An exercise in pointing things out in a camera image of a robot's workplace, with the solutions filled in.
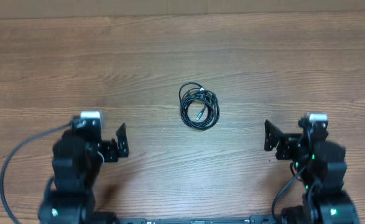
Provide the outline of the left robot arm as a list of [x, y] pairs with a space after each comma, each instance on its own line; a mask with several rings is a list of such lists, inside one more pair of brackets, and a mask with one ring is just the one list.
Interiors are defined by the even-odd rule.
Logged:
[[53, 145], [52, 168], [44, 199], [38, 211], [44, 224], [119, 223], [114, 212], [95, 210], [93, 186], [105, 163], [129, 156], [126, 125], [116, 139], [102, 140], [101, 124], [95, 119], [72, 121], [71, 127]]

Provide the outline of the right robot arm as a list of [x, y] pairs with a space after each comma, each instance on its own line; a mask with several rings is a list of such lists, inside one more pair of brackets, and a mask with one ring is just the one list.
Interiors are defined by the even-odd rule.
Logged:
[[305, 187], [302, 205], [272, 212], [276, 223], [360, 222], [356, 207], [343, 190], [346, 149], [327, 140], [328, 120], [302, 117], [298, 121], [302, 133], [283, 133], [269, 120], [265, 121], [265, 151], [276, 150], [278, 160], [290, 161], [292, 180]]

